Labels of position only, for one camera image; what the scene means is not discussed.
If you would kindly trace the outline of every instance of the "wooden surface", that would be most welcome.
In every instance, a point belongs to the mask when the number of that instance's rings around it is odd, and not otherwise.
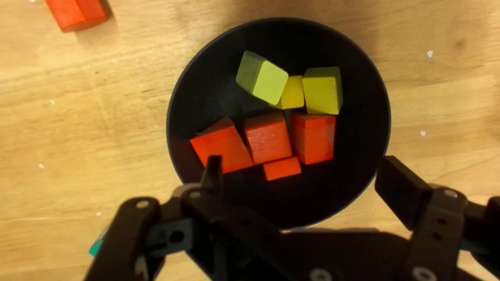
[[[357,41],[393,103],[390,152],[486,203],[500,194],[500,6],[494,0],[110,0],[115,19],[61,33],[41,0],[0,2],[0,280],[82,280],[135,195],[180,184],[166,109],[188,61],[240,24],[293,16]],[[321,227],[408,236],[371,186]],[[468,255],[461,266],[496,280]],[[179,255],[161,280],[207,280]]]

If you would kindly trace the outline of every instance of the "red block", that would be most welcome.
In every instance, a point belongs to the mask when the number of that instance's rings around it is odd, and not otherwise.
[[[294,147],[304,164],[333,159],[336,117],[294,114],[293,127]]]
[[[100,0],[47,0],[63,31],[83,30],[108,19]]]
[[[255,164],[293,156],[286,120],[282,113],[247,119],[246,136]]]
[[[268,181],[299,175],[302,172],[297,158],[280,159],[265,164],[265,173]]]
[[[199,159],[207,167],[210,156],[222,156],[222,172],[230,173],[252,167],[249,150],[230,119],[222,119],[191,139]]]

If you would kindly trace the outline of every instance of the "block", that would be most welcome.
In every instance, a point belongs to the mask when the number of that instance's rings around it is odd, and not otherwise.
[[[271,103],[279,105],[288,81],[288,74],[268,61],[266,58],[244,52],[236,83],[249,94]]]
[[[340,67],[308,69],[304,77],[308,114],[338,116],[343,108],[343,77]]]
[[[271,113],[246,120],[246,138],[255,164],[293,156],[283,113]]]
[[[210,156],[222,156],[222,172],[230,173],[254,166],[250,153],[230,119],[222,119],[191,139],[204,167]]]
[[[63,31],[85,30],[108,19],[100,0],[47,0]]]
[[[304,108],[304,86],[302,77],[290,77],[283,91],[283,95],[275,108],[293,109]]]
[[[275,163],[265,164],[268,181],[299,175],[302,172],[299,158],[286,158]]]
[[[299,159],[310,166],[333,159],[335,155],[335,116],[293,116],[294,148]]]

